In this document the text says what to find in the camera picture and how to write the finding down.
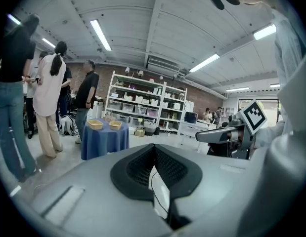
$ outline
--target round table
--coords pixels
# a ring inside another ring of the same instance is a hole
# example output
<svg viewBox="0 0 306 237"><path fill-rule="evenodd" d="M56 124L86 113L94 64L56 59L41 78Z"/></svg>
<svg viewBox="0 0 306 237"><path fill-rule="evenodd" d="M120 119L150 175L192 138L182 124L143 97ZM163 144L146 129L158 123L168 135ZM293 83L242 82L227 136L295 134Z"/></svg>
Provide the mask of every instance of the round table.
<svg viewBox="0 0 306 237"><path fill-rule="evenodd" d="M101 118L97 118L97 120L103 123L101 130L91 129L86 122L82 139L81 158L83 160L129 148L129 127L127 124L122 122L120 130L111 130L107 121Z"/></svg>

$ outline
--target black top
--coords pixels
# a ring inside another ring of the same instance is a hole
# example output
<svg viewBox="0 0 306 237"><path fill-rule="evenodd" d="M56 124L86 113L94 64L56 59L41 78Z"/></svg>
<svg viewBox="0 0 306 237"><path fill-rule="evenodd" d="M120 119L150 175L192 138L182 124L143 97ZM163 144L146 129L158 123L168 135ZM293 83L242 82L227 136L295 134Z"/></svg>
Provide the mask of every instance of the black top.
<svg viewBox="0 0 306 237"><path fill-rule="evenodd" d="M21 32L17 37L3 38L0 47L0 81L22 81L25 62L27 59L33 60L35 51L35 43L26 34Z"/></svg>
<svg viewBox="0 0 306 237"><path fill-rule="evenodd" d="M89 91L91 87L95 87L97 90L99 81L99 75L94 71L90 71L87 73L86 78L84 79L83 83L80 85L77 96L76 96L76 106L77 108L86 108L86 101L89 95ZM91 108L93 107L95 92L91 98Z"/></svg>
<svg viewBox="0 0 306 237"><path fill-rule="evenodd" d="M65 74L64 74L64 79L63 79L63 83L67 81L67 79L71 79L72 77L72 73L70 72L70 69L68 67L66 67L66 71L65 71ZM66 96L67 95L67 92L68 92L68 89L70 89L70 86L66 86L66 87L63 87L60 89L60 96Z"/></svg>

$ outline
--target ceiling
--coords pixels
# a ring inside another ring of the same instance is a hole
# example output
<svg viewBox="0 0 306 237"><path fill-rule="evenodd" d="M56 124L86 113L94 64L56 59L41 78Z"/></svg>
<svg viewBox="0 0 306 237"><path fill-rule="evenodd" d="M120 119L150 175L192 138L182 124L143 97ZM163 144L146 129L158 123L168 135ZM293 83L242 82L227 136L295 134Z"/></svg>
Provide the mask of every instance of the ceiling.
<svg viewBox="0 0 306 237"><path fill-rule="evenodd" d="M23 0L13 12L18 19L40 16L35 40L41 49L66 41L68 60L149 69L172 76L174 70L151 65L149 58L178 67L185 79L219 93L249 86L269 89L278 83L274 58L275 34L254 41L253 32L270 23L262 5L225 10L209 0ZM106 51L90 21L98 19L112 51ZM189 73L213 54L221 58Z"/></svg>

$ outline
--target ponytail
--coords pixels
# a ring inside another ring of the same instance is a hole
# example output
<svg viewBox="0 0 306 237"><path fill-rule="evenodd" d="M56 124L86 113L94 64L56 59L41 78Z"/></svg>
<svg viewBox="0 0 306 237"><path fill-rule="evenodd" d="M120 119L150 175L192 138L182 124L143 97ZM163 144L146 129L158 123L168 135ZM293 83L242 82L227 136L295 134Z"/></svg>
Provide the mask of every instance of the ponytail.
<svg viewBox="0 0 306 237"><path fill-rule="evenodd" d="M59 73L60 66L62 65L62 60L60 58L60 53L56 54L53 59L52 66L50 68L50 75L56 76Z"/></svg>

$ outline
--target beige pants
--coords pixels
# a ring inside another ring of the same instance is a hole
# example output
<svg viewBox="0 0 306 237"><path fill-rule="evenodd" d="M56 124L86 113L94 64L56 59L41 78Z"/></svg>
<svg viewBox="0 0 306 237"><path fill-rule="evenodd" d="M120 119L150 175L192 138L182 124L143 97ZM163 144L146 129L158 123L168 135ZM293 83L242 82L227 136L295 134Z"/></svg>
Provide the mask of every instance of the beige pants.
<svg viewBox="0 0 306 237"><path fill-rule="evenodd" d="M36 120L43 154L48 157L56 157L55 150L62 151L63 146L60 143L55 114L48 117L36 114Z"/></svg>

